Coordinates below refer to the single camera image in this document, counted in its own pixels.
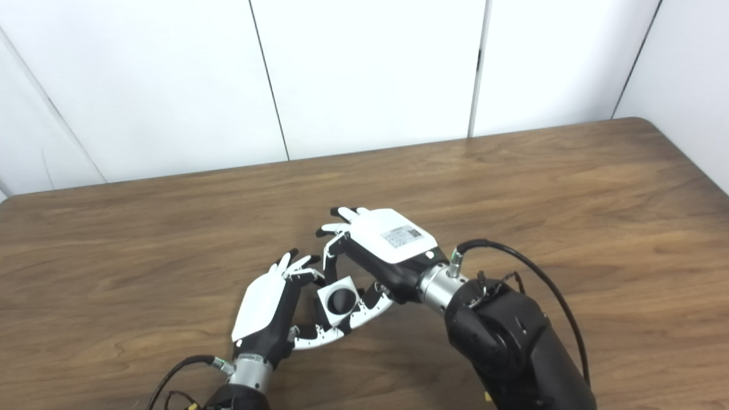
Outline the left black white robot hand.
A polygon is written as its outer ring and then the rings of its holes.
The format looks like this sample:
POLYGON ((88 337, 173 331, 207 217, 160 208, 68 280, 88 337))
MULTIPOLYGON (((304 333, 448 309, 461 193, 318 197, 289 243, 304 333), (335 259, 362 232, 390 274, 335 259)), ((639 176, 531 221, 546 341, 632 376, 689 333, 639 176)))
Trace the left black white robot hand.
POLYGON ((361 301, 351 278, 331 281, 313 264, 317 255, 297 257, 291 249, 245 289, 230 340, 235 361, 258 361, 277 367, 297 350, 311 350, 352 331, 351 315, 361 301), (302 289, 317 285, 313 324, 295 325, 302 289))

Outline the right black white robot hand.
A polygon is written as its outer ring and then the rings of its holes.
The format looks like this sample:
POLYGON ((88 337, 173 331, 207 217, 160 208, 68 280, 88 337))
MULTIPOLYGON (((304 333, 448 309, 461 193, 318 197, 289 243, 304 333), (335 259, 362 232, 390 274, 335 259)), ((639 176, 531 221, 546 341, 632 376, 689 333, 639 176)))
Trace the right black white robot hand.
POLYGON ((393 302, 421 303, 445 317, 454 291, 440 298, 441 283, 446 280, 450 260, 434 236, 393 208, 335 207, 330 213, 342 221, 322 225, 316 231, 317 237, 333 237, 323 248, 325 273, 335 270, 339 255, 346 255, 375 280, 335 329, 348 334, 393 302))

